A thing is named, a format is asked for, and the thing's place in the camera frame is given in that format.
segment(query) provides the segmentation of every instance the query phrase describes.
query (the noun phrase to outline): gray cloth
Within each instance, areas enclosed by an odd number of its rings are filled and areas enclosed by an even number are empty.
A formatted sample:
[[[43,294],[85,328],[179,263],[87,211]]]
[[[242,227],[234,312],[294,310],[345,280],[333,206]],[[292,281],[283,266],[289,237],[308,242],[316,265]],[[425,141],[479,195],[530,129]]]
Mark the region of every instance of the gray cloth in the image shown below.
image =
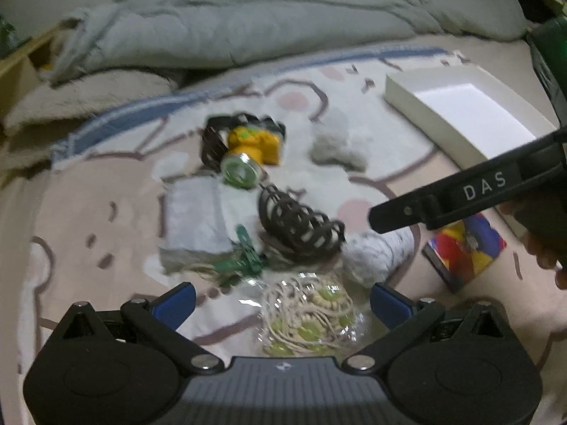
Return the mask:
[[[51,81],[117,66],[228,68],[419,33],[501,41],[526,30],[516,0],[116,0],[80,23]]]
[[[165,268],[207,262],[232,253],[220,208],[216,177],[189,177],[173,182],[165,195]]]

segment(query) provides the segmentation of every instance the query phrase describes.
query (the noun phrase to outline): green clip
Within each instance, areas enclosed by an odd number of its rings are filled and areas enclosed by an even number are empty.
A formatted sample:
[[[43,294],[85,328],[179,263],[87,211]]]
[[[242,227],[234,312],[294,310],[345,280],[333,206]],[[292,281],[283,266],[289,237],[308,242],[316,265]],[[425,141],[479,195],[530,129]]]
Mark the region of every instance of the green clip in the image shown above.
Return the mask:
[[[265,265],[265,260],[254,249],[244,225],[236,226],[236,234],[240,242],[240,255],[235,259],[214,264],[215,271],[220,275],[221,285],[235,284],[241,278],[258,278]]]

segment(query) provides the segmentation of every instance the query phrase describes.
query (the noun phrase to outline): gray comforter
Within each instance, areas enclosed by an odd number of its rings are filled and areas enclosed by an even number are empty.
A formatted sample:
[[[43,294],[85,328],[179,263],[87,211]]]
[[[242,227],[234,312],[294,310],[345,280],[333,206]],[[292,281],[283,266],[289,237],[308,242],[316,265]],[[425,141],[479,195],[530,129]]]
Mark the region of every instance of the gray comforter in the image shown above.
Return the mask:
[[[227,68],[300,52],[526,30],[516,0],[115,0],[80,8],[52,82],[112,67]]]

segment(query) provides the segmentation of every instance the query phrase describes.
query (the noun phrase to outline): blue gripper pad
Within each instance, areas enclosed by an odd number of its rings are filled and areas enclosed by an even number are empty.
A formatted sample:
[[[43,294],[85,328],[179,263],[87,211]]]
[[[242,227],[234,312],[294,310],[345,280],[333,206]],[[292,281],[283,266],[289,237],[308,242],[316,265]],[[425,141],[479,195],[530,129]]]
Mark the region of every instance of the blue gripper pad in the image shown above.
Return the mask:
[[[370,290],[370,308],[384,325],[392,330],[416,312],[415,303],[389,286],[376,283]]]
[[[151,314],[176,330],[195,311],[197,291],[191,283],[181,283],[150,304]]]

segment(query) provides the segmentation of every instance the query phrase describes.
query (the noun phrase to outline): white cord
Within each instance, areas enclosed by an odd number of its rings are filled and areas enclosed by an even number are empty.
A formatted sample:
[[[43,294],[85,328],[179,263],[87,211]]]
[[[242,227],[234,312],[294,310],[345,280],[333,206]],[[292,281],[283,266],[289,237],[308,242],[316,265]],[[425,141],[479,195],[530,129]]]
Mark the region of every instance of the white cord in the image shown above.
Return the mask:
[[[330,293],[332,299],[324,296]],[[283,280],[269,287],[264,295],[262,318],[269,332],[264,349],[270,353],[273,343],[294,355],[312,355],[314,349],[339,350],[341,337],[348,326],[341,324],[341,317],[352,322],[353,301],[342,286],[327,277],[304,277]],[[320,334],[316,340],[305,340],[302,331],[311,322]]]

